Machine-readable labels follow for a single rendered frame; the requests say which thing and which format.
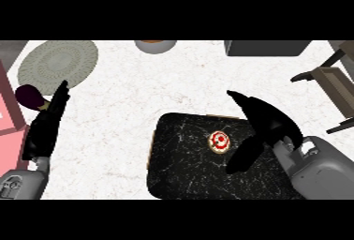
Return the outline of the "pink cabinet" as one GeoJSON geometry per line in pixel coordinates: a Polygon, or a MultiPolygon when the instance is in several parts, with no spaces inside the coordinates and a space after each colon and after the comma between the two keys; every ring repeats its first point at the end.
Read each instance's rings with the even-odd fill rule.
{"type": "Polygon", "coordinates": [[[29,129],[0,61],[0,176],[9,170],[29,168],[29,162],[23,160],[29,129]]]}

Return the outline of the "dark grey appliance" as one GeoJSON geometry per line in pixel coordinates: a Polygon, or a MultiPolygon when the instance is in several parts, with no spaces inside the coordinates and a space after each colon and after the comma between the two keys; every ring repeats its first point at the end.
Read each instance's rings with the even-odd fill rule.
{"type": "Polygon", "coordinates": [[[228,56],[300,56],[310,40],[226,40],[228,56]]]}

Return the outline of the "grey bowl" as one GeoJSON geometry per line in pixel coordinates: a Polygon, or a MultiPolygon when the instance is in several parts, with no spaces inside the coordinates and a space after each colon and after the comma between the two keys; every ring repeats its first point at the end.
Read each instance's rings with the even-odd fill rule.
{"type": "Polygon", "coordinates": [[[166,53],[175,47],[178,41],[176,40],[163,40],[158,42],[147,42],[142,40],[135,41],[138,48],[151,54],[166,53]]]}

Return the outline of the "black marble tray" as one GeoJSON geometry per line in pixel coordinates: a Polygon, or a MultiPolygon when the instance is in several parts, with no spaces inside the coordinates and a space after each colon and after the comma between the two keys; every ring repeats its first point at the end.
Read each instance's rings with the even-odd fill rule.
{"type": "Polygon", "coordinates": [[[161,116],[151,147],[147,186],[163,200],[300,200],[271,148],[247,172],[226,173],[243,141],[256,134],[244,119],[186,113],[161,116]],[[231,137],[226,154],[210,149],[209,138],[222,130],[231,137]]]}

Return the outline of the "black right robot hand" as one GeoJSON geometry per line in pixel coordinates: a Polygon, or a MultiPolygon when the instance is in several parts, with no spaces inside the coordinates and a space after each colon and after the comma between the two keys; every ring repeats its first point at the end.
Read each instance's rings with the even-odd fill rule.
{"type": "Polygon", "coordinates": [[[226,166],[226,173],[235,174],[250,170],[265,152],[265,144],[275,147],[279,141],[290,138],[294,150],[297,150],[303,145],[303,134],[291,117],[271,103],[232,90],[228,94],[241,107],[254,128],[254,136],[240,144],[226,166]]]}

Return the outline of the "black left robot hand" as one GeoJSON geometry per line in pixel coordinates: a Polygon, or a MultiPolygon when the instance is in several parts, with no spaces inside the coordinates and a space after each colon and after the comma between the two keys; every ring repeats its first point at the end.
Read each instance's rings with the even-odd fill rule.
{"type": "Polygon", "coordinates": [[[23,151],[24,160],[49,157],[55,151],[60,122],[70,97],[68,82],[64,81],[55,90],[49,108],[33,120],[23,151]]]}

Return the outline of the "round grey woven placemat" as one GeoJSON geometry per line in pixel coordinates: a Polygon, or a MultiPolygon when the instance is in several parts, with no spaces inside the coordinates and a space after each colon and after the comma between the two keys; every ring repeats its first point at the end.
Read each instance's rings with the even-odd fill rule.
{"type": "Polygon", "coordinates": [[[49,40],[27,55],[18,82],[52,95],[63,81],[76,87],[89,77],[99,61],[99,48],[92,40],[49,40]]]}

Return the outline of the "dark purple eggplant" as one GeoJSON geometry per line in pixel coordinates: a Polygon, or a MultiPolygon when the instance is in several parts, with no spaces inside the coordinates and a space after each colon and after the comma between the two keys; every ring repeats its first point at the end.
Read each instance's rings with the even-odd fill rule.
{"type": "Polygon", "coordinates": [[[21,85],[15,90],[18,103],[35,111],[43,111],[49,108],[51,101],[42,96],[38,88],[30,85],[21,85]]]}

